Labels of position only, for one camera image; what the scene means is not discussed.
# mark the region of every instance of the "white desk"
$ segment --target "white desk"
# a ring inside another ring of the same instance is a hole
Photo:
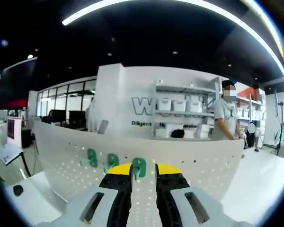
[[[258,224],[278,200],[284,188],[284,159],[254,148],[244,151],[235,177],[221,203],[224,213],[236,221]],[[13,185],[7,193],[31,225],[52,221],[64,211],[66,203],[51,191],[44,172],[19,183],[24,192],[14,196]]]
[[[256,225],[282,193],[284,158],[254,148],[244,154],[221,203],[232,219]]]
[[[21,185],[23,193],[16,197],[13,186]],[[5,188],[11,203],[19,211],[20,215],[27,220],[30,226],[57,219],[64,212],[66,202],[51,193],[44,172],[40,172],[26,180]]]

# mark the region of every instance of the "black ceiling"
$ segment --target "black ceiling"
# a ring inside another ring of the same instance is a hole
[[[208,1],[242,20],[248,11],[239,1]],[[93,2],[97,1],[1,1],[0,41],[6,39],[9,45],[0,46],[0,69],[25,60],[29,54],[38,56],[34,90],[94,76],[99,65],[119,62],[124,66],[206,71],[248,85],[282,77],[266,50],[242,28],[188,3],[130,1],[91,12],[68,26],[61,24],[67,16]],[[257,17],[251,18],[252,23],[246,23],[262,35],[281,59],[263,24]]]

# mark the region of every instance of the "glass wall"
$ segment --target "glass wall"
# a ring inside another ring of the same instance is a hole
[[[47,115],[51,110],[55,109],[56,92],[57,92],[56,88],[49,90],[48,99],[47,99]]]
[[[40,92],[37,98],[37,116],[47,116],[54,109],[66,110],[66,119],[69,119],[71,110],[86,111],[95,87],[96,80],[88,80]]]
[[[41,98],[41,116],[47,116],[47,99],[48,99],[48,90],[42,92]]]
[[[66,119],[70,117],[70,110],[81,110],[83,85],[84,83],[70,84],[67,95]]]

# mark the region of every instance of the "green plastic hook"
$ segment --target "green plastic hook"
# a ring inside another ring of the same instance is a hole
[[[138,177],[143,178],[146,175],[146,161],[143,158],[136,157],[133,159],[133,175],[134,179],[137,180]]]
[[[87,158],[83,161],[80,161],[81,166],[85,166],[89,164],[91,167],[97,168],[98,167],[98,160],[97,160],[97,154],[93,149],[87,150]]]
[[[105,174],[107,174],[108,171],[109,171],[111,168],[120,165],[120,163],[119,163],[119,158],[118,158],[118,156],[115,155],[115,154],[108,154],[108,155],[107,155],[107,163],[108,163],[108,169],[106,169],[105,167],[103,168],[103,171],[104,171]]]

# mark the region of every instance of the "black monitor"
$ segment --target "black monitor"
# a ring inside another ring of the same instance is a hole
[[[85,127],[86,125],[85,111],[71,110],[69,122],[70,122],[70,125],[75,124],[78,126]]]
[[[51,110],[48,114],[50,122],[65,122],[66,121],[66,111],[65,110]]]

